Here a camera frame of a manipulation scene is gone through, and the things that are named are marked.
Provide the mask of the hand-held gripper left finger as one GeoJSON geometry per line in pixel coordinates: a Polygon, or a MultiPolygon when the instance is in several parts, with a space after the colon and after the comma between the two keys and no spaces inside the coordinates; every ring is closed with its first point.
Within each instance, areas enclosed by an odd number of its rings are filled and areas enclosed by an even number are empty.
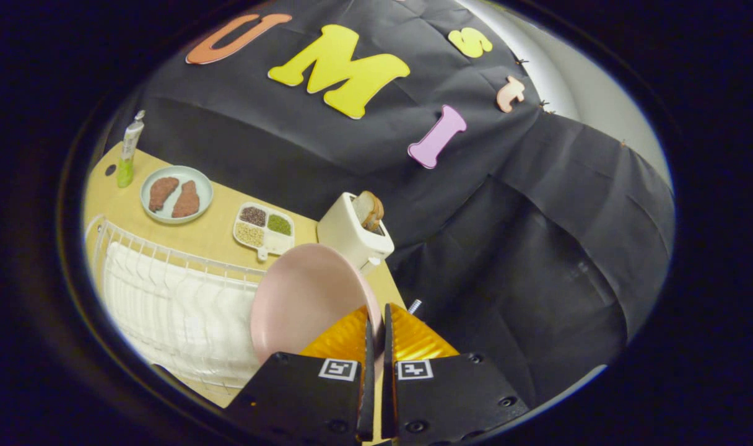
{"type": "Polygon", "coordinates": [[[360,445],[374,437],[375,347],[368,308],[351,311],[298,354],[275,352],[225,409],[275,445],[360,445]]]}

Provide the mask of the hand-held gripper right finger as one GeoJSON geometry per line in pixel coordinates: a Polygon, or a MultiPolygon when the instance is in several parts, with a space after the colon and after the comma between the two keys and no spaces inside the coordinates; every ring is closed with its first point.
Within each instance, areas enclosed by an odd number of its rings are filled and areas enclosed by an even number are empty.
{"type": "Polygon", "coordinates": [[[380,437],[393,445],[452,445],[529,412],[483,352],[459,353],[405,308],[385,307],[380,437]]]}

